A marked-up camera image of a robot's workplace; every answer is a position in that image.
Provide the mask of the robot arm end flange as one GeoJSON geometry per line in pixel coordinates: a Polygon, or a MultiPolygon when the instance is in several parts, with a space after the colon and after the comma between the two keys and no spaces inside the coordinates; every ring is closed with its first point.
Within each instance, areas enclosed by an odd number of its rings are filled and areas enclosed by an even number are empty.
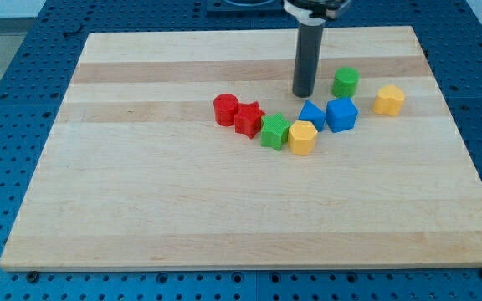
{"type": "Polygon", "coordinates": [[[284,0],[284,10],[300,22],[336,20],[352,5],[352,0],[284,0]]]}

